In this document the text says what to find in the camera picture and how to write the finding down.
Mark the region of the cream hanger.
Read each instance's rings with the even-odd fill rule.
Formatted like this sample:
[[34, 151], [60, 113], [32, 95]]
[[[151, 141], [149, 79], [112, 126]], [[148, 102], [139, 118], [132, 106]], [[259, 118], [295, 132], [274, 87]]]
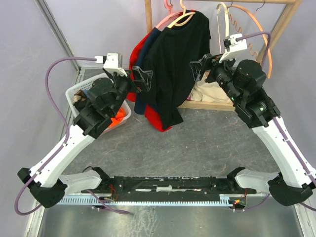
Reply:
[[216, 7], [216, 20], [218, 30], [218, 41], [220, 53], [227, 52], [224, 47], [224, 40], [229, 36], [229, 9], [223, 2], [219, 2]]
[[183, 9], [183, 14], [177, 17], [173, 22], [171, 22], [167, 27], [172, 28], [174, 26], [181, 27], [190, 21], [193, 15], [196, 13], [195, 11], [187, 12], [185, 5], [183, 4], [183, 0], [180, 0], [180, 6]]

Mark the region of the orange t shirt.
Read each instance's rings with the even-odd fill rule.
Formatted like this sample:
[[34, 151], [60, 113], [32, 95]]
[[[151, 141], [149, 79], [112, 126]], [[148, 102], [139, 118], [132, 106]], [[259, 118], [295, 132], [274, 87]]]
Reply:
[[111, 118], [111, 124], [109, 125], [108, 128], [112, 128], [112, 127], [119, 125], [123, 121], [125, 116], [126, 116], [125, 109], [123, 107], [120, 107], [120, 109], [117, 112], [117, 114], [115, 115], [115, 117]]

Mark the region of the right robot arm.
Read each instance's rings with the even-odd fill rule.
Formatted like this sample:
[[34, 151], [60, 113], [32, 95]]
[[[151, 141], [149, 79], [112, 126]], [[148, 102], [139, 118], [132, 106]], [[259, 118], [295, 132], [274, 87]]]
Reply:
[[316, 188], [316, 169], [291, 138], [280, 110], [264, 90], [267, 75], [261, 65], [249, 59], [240, 61], [236, 67], [234, 63], [234, 59], [222, 60], [219, 55], [206, 54], [190, 62], [190, 67], [196, 81], [209, 72], [206, 83], [216, 82], [223, 89], [238, 117], [264, 143], [279, 172], [240, 168], [226, 181], [227, 189], [232, 193], [254, 189], [271, 195], [283, 206], [305, 206]]

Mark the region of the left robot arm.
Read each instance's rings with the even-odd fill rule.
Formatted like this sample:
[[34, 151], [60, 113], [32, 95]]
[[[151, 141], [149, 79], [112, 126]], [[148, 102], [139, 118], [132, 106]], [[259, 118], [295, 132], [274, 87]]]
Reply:
[[106, 69], [90, 80], [85, 107], [74, 118], [63, 140], [37, 165], [21, 168], [18, 177], [32, 196], [45, 208], [56, 205], [65, 195], [93, 190], [103, 193], [109, 177], [99, 167], [87, 172], [63, 175], [63, 171], [112, 123], [128, 93], [149, 91], [153, 71]]

